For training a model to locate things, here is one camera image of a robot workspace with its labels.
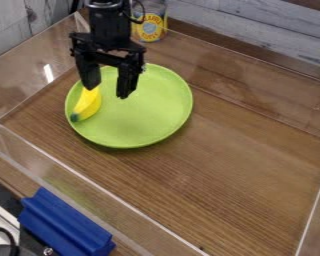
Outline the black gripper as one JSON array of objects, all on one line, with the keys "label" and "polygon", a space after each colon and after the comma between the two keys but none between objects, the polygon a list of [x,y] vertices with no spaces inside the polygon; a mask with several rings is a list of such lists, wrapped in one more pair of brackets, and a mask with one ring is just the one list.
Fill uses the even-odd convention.
[{"label": "black gripper", "polygon": [[138,88],[139,76],[146,64],[144,46],[131,39],[98,42],[90,33],[72,32],[71,55],[76,59],[76,66],[84,87],[94,90],[102,83],[100,65],[119,67],[116,96],[127,99]]}]

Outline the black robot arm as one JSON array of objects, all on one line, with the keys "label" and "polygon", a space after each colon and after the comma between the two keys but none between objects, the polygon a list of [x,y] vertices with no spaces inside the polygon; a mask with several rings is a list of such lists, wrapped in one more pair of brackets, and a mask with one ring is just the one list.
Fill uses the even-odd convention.
[{"label": "black robot arm", "polygon": [[94,90],[102,83],[100,65],[118,68],[116,96],[126,99],[138,88],[144,71],[147,48],[131,39],[132,18],[130,0],[86,0],[91,31],[72,32],[71,55],[84,87]]}]

